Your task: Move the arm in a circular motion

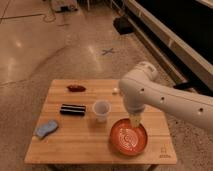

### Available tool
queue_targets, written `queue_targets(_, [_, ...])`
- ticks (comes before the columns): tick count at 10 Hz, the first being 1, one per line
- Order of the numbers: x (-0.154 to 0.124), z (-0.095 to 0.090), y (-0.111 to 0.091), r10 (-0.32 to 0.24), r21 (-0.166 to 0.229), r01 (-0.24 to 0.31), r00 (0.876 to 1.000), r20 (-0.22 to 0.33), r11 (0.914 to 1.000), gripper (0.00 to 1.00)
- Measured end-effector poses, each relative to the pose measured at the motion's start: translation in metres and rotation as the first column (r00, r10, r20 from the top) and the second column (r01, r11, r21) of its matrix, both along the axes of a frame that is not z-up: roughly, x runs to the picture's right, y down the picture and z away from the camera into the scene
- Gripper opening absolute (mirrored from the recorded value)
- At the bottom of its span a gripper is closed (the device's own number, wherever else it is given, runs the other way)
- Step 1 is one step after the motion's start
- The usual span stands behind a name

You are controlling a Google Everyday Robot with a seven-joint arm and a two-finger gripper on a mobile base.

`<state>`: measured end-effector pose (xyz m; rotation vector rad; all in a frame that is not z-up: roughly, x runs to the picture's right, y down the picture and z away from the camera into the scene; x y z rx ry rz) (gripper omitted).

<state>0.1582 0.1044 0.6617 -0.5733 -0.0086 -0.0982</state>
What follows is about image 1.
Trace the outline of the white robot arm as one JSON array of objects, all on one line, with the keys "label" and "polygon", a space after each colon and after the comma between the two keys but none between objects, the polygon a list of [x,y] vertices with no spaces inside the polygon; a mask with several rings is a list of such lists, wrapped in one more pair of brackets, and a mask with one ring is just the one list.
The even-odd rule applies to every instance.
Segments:
[{"label": "white robot arm", "polygon": [[213,97],[158,84],[157,74],[151,63],[142,61],[119,80],[126,111],[140,115],[148,104],[213,133]]}]

